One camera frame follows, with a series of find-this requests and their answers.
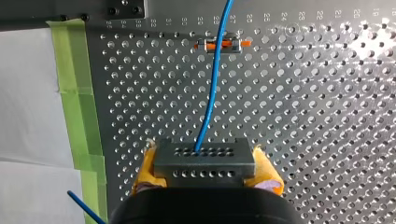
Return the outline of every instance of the screw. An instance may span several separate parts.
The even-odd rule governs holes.
[[[61,21],[68,21],[69,18],[66,15],[61,15]]]
[[[90,19],[90,15],[88,15],[88,14],[81,14],[81,19],[83,20],[83,21],[88,21],[89,19]]]
[[[119,14],[119,11],[118,11],[116,8],[114,8],[114,7],[110,7],[110,8],[107,10],[107,13],[108,13],[108,15],[114,16],[114,15]]]
[[[142,8],[141,7],[133,7],[132,8],[132,13],[133,14],[138,14],[142,12]]]

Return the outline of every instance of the silver panel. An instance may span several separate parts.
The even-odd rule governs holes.
[[[140,21],[92,24],[92,79],[109,209],[130,192],[147,138],[191,142],[209,91],[225,1],[148,1]],[[396,223],[394,1],[236,1],[207,137],[246,136],[307,223]]]

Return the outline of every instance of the metal plate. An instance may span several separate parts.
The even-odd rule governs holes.
[[[129,194],[146,138],[191,142],[225,1],[148,1],[149,18],[88,32],[108,208]],[[262,144],[307,223],[396,223],[394,1],[236,1],[207,137]]]

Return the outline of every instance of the hole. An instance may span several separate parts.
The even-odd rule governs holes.
[[[174,172],[172,173],[172,176],[173,176],[173,177],[178,177],[178,171],[174,171]]]
[[[235,171],[229,171],[229,172],[227,173],[227,176],[228,176],[228,177],[234,177],[234,176],[235,176]]]
[[[220,172],[219,172],[219,177],[224,177],[224,176],[226,176],[225,171],[220,171]]]
[[[210,177],[215,177],[215,176],[216,176],[216,171],[211,171],[211,172],[209,172],[209,176],[210,176]]]
[[[206,171],[201,171],[201,173],[199,174],[200,177],[206,177],[207,172]]]

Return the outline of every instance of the orange component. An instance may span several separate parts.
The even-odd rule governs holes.
[[[224,40],[221,43],[221,46],[223,48],[228,48],[228,47],[230,47],[232,45],[233,45],[233,42],[231,40]],[[250,47],[250,46],[251,46],[251,41],[249,41],[249,40],[244,40],[244,41],[241,42],[241,47]],[[210,44],[206,44],[206,49],[215,49],[215,48],[216,48],[216,44],[211,44],[211,43]]]

